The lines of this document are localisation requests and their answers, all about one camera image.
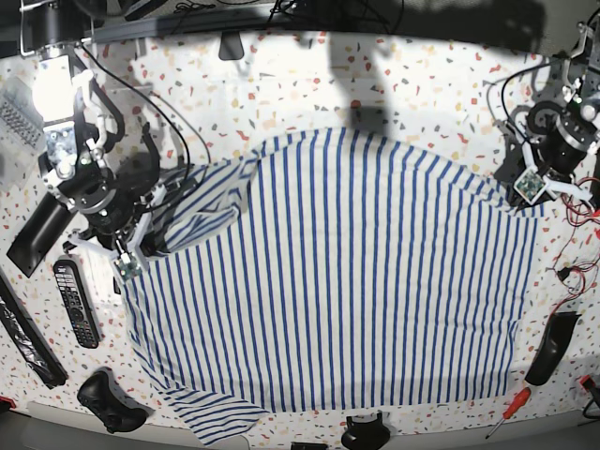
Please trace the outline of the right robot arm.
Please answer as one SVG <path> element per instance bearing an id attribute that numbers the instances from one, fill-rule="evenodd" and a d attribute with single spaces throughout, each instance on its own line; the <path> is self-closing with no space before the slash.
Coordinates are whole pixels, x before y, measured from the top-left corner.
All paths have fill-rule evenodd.
<path id="1" fill-rule="evenodd" d="M 93 70 L 75 53 L 83 43 L 86 19 L 75 1 L 22 1 L 21 31 L 39 57 L 32 99 L 42 120 L 44 150 L 38 158 L 48 193 L 11 244 L 7 255 L 31 276 L 75 214 L 88 222 L 74 231 L 65 251 L 87 247 L 107 258 L 125 283 L 148 267 L 143 239 L 151 208 L 166 196 L 160 181 L 160 155 L 147 127 L 142 141 L 149 154 L 146 171 L 127 174 L 107 156 L 125 136 L 125 120 L 99 87 Z"/>

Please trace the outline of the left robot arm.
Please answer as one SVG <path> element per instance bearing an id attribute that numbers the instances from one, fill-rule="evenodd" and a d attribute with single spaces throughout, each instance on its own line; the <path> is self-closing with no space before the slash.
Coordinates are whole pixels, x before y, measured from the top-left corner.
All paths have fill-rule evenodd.
<path id="1" fill-rule="evenodd" d="M 579 37 L 571 52 L 544 64 L 522 69 L 502 82 L 500 100 L 509 148 L 495 178 L 517 209 L 558 198 L 599 206 L 599 169 L 590 181 L 576 180 L 586 158 L 599 159 L 599 12 L 577 25 Z M 508 84 L 549 70 L 550 91 L 530 107 L 509 111 Z"/>

